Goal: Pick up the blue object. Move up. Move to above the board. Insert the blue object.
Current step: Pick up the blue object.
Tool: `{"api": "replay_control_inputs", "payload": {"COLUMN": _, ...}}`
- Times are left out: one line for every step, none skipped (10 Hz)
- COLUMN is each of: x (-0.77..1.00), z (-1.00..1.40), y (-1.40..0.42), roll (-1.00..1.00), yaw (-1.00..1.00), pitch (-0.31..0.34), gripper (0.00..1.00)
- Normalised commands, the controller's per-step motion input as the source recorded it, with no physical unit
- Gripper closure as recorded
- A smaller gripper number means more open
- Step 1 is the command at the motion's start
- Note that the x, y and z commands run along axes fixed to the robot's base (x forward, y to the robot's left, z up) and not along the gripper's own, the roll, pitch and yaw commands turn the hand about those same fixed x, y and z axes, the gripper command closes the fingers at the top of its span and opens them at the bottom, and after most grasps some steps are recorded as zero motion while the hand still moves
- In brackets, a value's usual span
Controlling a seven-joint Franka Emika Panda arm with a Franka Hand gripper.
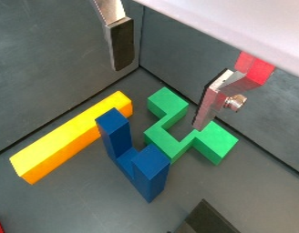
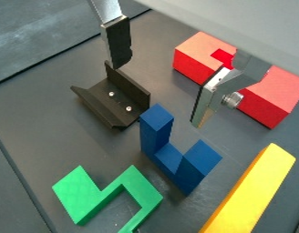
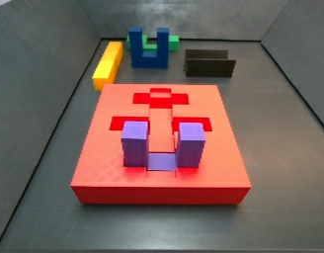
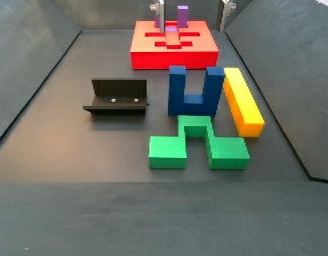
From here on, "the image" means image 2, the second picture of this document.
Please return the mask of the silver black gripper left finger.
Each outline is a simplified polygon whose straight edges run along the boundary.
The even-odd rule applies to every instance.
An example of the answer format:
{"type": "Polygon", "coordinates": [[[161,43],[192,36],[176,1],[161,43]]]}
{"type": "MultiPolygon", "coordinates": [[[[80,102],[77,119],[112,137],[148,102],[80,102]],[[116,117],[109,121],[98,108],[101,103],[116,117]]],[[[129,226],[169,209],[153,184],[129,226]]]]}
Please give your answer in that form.
{"type": "Polygon", "coordinates": [[[129,18],[122,15],[117,0],[88,0],[90,9],[101,21],[104,40],[113,69],[132,58],[129,18]]]}

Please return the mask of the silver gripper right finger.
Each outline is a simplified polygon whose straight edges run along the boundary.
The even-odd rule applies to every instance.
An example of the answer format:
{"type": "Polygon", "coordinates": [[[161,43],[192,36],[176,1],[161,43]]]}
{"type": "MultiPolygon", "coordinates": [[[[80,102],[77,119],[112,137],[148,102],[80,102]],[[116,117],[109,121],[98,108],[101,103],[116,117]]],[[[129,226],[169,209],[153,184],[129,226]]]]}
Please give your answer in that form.
{"type": "Polygon", "coordinates": [[[193,127],[204,125],[220,106],[231,109],[237,107],[243,99],[243,95],[237,91],[261,80],[271,64],[237,49],[232,67],[232,69],[227,69],[220,66],[199,89],[189,119],[193,127]]]}

